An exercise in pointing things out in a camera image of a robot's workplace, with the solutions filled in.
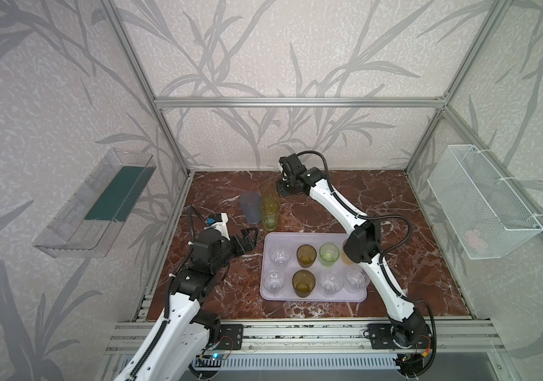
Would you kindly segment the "tall yellow plastic cup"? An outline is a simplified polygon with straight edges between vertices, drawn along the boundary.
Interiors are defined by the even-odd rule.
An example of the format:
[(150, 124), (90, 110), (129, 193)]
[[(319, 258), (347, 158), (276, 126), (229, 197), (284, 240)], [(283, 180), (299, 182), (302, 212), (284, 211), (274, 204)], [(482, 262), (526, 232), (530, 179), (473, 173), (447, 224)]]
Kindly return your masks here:
[(259, 191), (262, 198), (273, 198), (276, 201), (280, 200), (276, 183), (274, 181), (262, 184)]

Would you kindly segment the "clear faceted cup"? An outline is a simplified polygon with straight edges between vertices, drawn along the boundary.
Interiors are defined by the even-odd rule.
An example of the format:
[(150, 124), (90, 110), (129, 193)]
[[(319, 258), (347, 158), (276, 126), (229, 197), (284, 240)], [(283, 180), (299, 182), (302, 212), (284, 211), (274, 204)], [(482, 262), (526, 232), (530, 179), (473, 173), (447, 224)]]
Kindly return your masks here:
[(360, 266), (350, 266), (345, 270), (344, 288), (347, 292), (354, 294), (365, 290), (370, 283), (370, 278)]
[(285, 287), (286, 276), (283, 271), (271, 269), (262, 277), (263, 288), (271, 295), (278, 295)]
[(323, 295), (328, 298), (336, 295), (344, 286), (342, 275), (337, 271), (325, 271), (320, 275), (318, 283)]
[(275, 245), (268, 254), (271, 263), (278, 268), (285, 268), (289, 265), (292, 254), (289, 250)]

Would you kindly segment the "blue frosted plastic cup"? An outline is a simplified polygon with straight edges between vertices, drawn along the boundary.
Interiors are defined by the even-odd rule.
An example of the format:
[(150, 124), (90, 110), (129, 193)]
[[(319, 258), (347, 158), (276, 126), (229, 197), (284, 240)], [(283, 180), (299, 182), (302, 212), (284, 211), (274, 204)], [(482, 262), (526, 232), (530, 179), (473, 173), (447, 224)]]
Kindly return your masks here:
[(251, 225), (256, 225), (260, 222), (260, 201), (260, 194), (254, 191), (247, 191), (239, 198), (245, 220)]

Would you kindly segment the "tall green plastic cup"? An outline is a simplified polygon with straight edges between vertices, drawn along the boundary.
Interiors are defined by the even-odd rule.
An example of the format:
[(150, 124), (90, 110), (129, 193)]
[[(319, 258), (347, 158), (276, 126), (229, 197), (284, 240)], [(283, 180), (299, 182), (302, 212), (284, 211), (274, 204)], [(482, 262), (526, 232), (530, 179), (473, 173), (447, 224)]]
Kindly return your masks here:
[(275, 198), (263, 198), (259, 205), (263, 228), (273, 232), (279, 225), (279, 202)]

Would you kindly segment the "amber dimpled cup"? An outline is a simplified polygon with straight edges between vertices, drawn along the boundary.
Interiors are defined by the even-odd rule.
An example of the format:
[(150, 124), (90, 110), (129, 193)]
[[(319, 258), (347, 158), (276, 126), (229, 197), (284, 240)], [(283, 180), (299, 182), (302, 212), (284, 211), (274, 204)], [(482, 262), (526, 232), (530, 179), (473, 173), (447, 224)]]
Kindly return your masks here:
[(303, 244), (297, 249), (298, 264), (302, 268), (311, 267), (317, 259), (317, 251), (314, 246), (310, 244)]
[(299, 270), (292, 276), (292, 287), (300, 298), (308, 297), (315, 289), (316, 279), (313, 273), (307, 270)]

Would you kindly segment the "small green plastic cup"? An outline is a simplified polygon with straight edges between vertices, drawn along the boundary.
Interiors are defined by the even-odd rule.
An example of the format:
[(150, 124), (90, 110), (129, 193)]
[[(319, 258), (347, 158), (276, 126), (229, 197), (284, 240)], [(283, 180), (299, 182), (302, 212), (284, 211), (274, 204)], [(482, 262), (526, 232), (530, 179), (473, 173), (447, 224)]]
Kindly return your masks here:
[(340, 257), (340, 250), (336, 244), (325, 243), (320, 247), (318, 256), (323, 266), (331, 267), (338, 261)]

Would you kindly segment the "yellow transparent plastic cup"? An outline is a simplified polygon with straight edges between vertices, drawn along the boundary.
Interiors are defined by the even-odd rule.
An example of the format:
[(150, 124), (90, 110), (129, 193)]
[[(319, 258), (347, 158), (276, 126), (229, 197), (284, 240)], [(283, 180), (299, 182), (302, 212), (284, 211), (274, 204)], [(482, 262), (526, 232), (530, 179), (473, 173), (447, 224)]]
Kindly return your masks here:
[(341, 260), (344, 264), (346, 264), (347, 266), (350, 266), (350, 265), (354, 265), (354, 262), (348, 257), (348, 255), (346, 254), (346, 251), (345, 251), (345, 244), (347, 243), (347, 241), (344, 241), (342, 244), (341, 244)]

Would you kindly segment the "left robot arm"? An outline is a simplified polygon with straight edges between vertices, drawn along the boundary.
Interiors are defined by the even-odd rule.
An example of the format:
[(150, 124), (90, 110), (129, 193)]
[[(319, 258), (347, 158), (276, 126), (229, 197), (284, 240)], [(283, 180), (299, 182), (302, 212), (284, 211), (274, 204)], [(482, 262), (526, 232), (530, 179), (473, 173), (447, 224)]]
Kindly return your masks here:
[(202, 305), (222, 281), (219, 273), (257, 247), (258, 233), (254, 227), (230, 236), (209, 227), (190, 242), (186, 258), (170, 276), (160, 317), (115, 379), (178, 380), (198, 354), (219, 343), (219, 317)]

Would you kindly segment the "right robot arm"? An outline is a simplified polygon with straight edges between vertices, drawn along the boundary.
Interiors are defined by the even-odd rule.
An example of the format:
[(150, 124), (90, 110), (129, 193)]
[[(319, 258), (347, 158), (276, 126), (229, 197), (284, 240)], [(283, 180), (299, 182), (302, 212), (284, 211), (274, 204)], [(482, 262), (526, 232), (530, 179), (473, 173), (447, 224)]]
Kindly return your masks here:
[(426, 334), (424, 317), (414, 302), (404, 295), (385, 259), (380, 223), (386, 217), (368, 217), (355, 208), (318, 168), (296, 172), (284, 169), (277, 189), (281, 197), (310, 196), (341, 224), (349, 235), (343, 245), (344, 252), (364, 270), (381, 296), (393, 327), (395, 344), (409, 348)]

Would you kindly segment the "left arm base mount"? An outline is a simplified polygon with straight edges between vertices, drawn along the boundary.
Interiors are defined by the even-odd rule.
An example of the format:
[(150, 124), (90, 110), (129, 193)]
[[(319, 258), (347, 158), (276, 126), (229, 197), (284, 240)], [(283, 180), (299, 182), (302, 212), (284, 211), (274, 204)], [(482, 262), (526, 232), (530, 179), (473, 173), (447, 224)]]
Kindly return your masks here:
[(234, 351), (240, 350), (245, 327), (242, 324), (220, 324), (210, 329), (207, 349)]

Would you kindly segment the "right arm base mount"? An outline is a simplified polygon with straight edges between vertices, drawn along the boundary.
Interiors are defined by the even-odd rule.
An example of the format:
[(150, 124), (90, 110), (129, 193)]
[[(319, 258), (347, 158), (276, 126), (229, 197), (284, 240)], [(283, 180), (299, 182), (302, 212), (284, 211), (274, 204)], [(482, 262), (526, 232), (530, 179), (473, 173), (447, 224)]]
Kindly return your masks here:
[(371, 323), (367, 325), (362, 336), (369, 341), (372, 349), (422, 351), (430, 346), (433, 333), (427, 325), (423, 333), (415, 335), (416, 341), (413, 344), (400, 344), (390, 323)]

